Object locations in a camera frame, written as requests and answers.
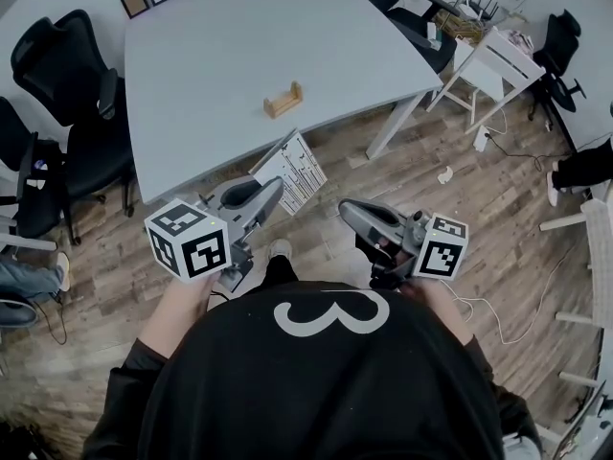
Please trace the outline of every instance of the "power strip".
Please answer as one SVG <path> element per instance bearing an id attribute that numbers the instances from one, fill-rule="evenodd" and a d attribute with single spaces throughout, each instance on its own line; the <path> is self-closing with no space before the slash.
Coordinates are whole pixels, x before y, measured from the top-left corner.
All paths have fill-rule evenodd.
<path id="1" fill-rule="evenodd" d="M 485 126 L 479 126 L 479 131 L 477 131 L 477 136 L 475 141 L 472 143 L 472 146 L 477 151 L 484 151 L 486 149 L 486 145 L 488 144 L 488 129 Z"/>

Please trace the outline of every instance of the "black office chair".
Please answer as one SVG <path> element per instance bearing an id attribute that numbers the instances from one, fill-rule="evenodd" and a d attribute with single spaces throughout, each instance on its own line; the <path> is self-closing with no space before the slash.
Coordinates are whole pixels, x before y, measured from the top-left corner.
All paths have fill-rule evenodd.
<path id="1" fill-rule="evenodd" d="M 122 180 L 124 213 L 131 217 L 129 184 L 134 160 L 125 106 L 125 81 L 102 60 L 85 11 L 53 24 L 35 22 L 11 55 L 15 82 L 63 126 L 72 126 L 66 151 L 66 187 L 76 200 Z"/>
<path id="2" fill-rule="evenodd" d="M 22 296 L 0 293 L 0 329 L 19 329 L 35 324 L 36 309 Z"/>
<path id="3" fill-rule="evenodd" d="M 63 180 L 64 154 L 57 142 L 38 140 L 30 133 L 12 105 L 0 97 L 0 160 L 19 173 L 17 196 L 0 196 L 0 205 L 18 206 L 16 235 L 37 239 L 61 222 L 64 213 L 71 243 L 76 243 L 70 217 L 70 202 Z M 37 169 L 43 161 L 47 170 Z M 28 180 L 45 180 L 42 189 L 28 185 Z"/>
<path id="4" fill-rule="evenodd" d="M 534 61 L 544 67 L 547 72 L 531 86 L 534 103 L 528 113 L 530 121 L 534 119 L 538 105 L 542 104 L 549 125 L 553 123 L 549 110 L 550 99 L 570 112 L 577 112 L 577 106 L 573 100 L 574 94 L 580 92 L 583 98 L 587 99 L 577 80 L 575 80 L 574 87 L 568 88 L 561 78 L 579 48 L 578 37 L 580 36 L 581 26 L 568 11 L 564 11 L 562 15 L 549 16 L 545 46 L 534 53 Z"/>
<path id="5" fill-rule="evenodd" d="M 460 16 L 460 11 L 454 9 L 443 0 L 428 0 L 432 5 L 424 15 L 419 16 L 400 7 L 392 9 L 400 0 L 369 1 L 382 11 L 402 34 L 413 43 L 435 73 L 440 74 L 444 67 L 447 66 L 447 63 L 453 58 L 458 45 L 453 37 L 443 33 L 441 49 L 437 51 L 432 48 L 430 46 L 430 41 L 428 41 L 428 22 L 434 18 L 440 9 L 448 11 L 456 16 Z"/>

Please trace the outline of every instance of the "white wall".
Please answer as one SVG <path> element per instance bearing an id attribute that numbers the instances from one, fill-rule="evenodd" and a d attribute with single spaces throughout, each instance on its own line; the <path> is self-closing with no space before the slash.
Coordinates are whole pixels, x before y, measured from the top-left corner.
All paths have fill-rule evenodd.
<path id="1" fill-rule="evenodd" d="M 535 23 L 533 36 L 542 42 L 550 13 L 567 9 L 579 22 L 579 49 L 564 76 L 567 85 L 577 79 L 585 94 L 574 96 L 577 113 L 559 108 L 577 147 L 613 131 L 609 106 L 613 101 L 613 0 L 529 0 L 523 13 Z"/>

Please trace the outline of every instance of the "sleeve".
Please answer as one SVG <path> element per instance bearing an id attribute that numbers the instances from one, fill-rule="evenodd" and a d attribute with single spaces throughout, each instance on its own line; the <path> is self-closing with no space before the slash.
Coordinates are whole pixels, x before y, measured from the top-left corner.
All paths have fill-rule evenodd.
<path id="1" fill-rule="evenodd" d="M 476 337 L 473 337 L 472 340 L 465 345 L 465 349 L 468 351 L 468 354 L 479 370 L 481 370 L 484 377 L 488 380 L 489 387 L 496 398 L 503 435 L 517 434 L 520 437 L 527 437 L 531 439 L 538 447 L 539 451 L 542 452 L 543 447 L 540 442 L 540 436 L 538 435 L 538 430 L 528 410 L 526 401 L 509 392 L 505 387 L 498 386 L 493 382 L 493 370 Z"/>
<path id="2" fill-rule="evenodd" d="M 111 370 L 104 411 L 85 440 L 83 460 L 136 458 L 145 407 L 166 361 L 136 340 L 122 367 Z"/>

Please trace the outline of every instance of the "table leg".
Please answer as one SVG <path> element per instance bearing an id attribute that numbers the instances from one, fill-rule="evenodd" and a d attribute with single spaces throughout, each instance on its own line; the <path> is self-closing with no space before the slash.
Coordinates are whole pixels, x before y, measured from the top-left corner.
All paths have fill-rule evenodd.
<path id="1" fill-rule="evenodd" d="M 574 373 L 559 372 L 557 375 L 561 380 L 566 380 L 571 383 L 575 383 L 576 385 L 585 385 L 586 387 L 590 388 L 596 388 L 600 385 L 597 380 L 587 379 L 586 377 L 581 377 L 580 375 L 575 375 Z"/>
<path id="2" fill-rule="evenodd" d="M 378 156 L 381 151 L 385 148 L 388 142 L 393 138 L 399 128 L 404 124 L 404 122 L 408 119 L 411 113 L 415 110 L 417 105 L 423 99 L 426 92 L 422 94 L 418 94 L 415 97 L 411 97 L 409 99 L 405 99 L 396 104 L 396 107 L 390 114 L 390 117 L 383 125 L 383 128 L 376 135 L 376 138 L 373 140 L 371 145 L 366 150 L 366 156 L 368 158 L 375 158 Z"/>
<path id="3" fill-rule="evenodd" d="M 40 241 L 38 239 L 24 239 L 16 235 L 0 234 L 0 243 L 12 245 L 14 247 L 27 247 L 36 250 L 49 250 L 53 252 L 57 249 L 54 241 Z"/>
<path id="4" fill-rule="evenodd" d="M 478 88 L 474 89 L 474 91 L 472 92 L 472 107 L 470 108 L 471 125 L 475 124 L 475 110 L 477 109 L 477 92 L 479 92 Z"/>

